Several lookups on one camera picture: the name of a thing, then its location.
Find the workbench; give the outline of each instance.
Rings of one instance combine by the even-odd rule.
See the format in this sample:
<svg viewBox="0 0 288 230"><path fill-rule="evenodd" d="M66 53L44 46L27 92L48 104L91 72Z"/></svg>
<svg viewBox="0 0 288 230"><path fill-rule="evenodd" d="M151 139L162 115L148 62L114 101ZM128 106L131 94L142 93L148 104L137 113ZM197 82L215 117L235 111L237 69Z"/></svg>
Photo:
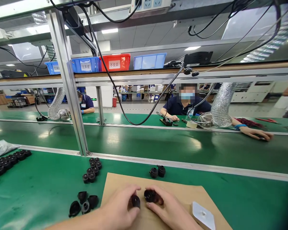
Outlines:
<svg viewBox="0 0 288 230"><path fill-rule="evenodd" d="M0 176L0 229L43 229L68 219L80 191L97 195L100 205L108 172L150 178L152 167L102 159L96 181L84 184L88 157L32 153ZM233 229L280 229L287 218L288 182L171 167L157 180L203 186Z"/></svg>

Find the red tool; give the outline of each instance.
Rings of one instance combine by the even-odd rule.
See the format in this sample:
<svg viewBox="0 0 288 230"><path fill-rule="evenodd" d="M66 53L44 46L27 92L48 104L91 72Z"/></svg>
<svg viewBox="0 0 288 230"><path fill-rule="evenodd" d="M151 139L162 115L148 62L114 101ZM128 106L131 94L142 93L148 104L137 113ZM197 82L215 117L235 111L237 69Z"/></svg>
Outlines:
<svg viewBox="0 0 288 230"><path fill-rule="evenodd" d="M266 121L266 122L271 122L271 123L275 123L275 124L279 124L276 120L273 120L271 118L268 118L267 120L265 119L260 119L260 118L255 118L256 120L261 120L261 121Z"/></svg>

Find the label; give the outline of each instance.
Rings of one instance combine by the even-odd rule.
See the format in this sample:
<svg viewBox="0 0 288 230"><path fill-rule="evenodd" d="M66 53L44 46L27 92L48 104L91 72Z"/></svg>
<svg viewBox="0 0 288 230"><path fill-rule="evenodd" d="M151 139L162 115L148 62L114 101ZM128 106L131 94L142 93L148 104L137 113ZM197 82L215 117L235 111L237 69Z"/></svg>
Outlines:
<svg viewBox="0 0 288 230"><path fill-rule="evenodd" d="M81 70L82 71L92 71L92 66L91 64L88 64L88 63L80 63L81 65Z"/></svg>
<svg viewBox="0 0 288 230"><path fill-rule="evenodd" d="M187 64L187 67L192 67L192 66L198 66L199 63L195 63L195 64Z"/></svg>
<svg viewBox="0 0 288 230"><path fill-rule="evenodd" d="M121 68L121 61L109 61L109 69L119 69Z"/></svg>
<svg viewBox="0 0 288 230"><path fill-rule="evenodd" d="M59 67L59 65L53 65L52 67L53 67L53 71L54 71L54 72L60 72L60 67Z"/></svg>

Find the floor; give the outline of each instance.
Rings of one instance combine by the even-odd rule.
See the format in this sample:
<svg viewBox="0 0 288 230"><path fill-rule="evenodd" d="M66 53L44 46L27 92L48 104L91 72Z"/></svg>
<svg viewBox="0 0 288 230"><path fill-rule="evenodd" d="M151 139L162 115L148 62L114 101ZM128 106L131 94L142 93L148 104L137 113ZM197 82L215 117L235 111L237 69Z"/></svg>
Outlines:
<svg viewBox="0 0 288 230"><path fill-rule="evenodd" d="M154 113L160 111L164 106L166 101L161 100L157 104ZM125 113L135 113L135 114L149 114L154 106L154 103L148 103L147 101L134 100L134 101L124 101L122 102L123 109ZM229 107L229 114L233 117L271 117L271 118L281 118L285 113L284 109L274 108L275 103L232 103ZM62 104L62 108L68 109L68 104ZM41 112L48 111L46 104L41 104L38 106ZM7 108L6 105L0 105L0 111L36 111L35 106L28 106L24 108ZM104 112L108 113L122 113L122 110L117 104L117 107L104 107Z"/></svg>

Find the aluminum frame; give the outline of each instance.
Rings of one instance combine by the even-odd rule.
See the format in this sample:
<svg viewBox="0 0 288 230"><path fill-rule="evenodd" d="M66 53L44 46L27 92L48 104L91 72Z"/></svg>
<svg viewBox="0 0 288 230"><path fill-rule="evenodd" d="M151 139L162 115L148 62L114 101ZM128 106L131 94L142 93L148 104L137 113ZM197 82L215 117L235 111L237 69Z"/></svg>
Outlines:
<svg viewBox="0 0 288 230"><path fill-rule="evenodd" d="M72 68L70 50L67 43L67 36L64 28L64 19L61 11L49 11L47 14L50 33L56 51L61 77L66 92L67 100L70 104L69 110L73 120L80 154L86 156L88 151L82 114L79 109L77 87Z"/></svg>

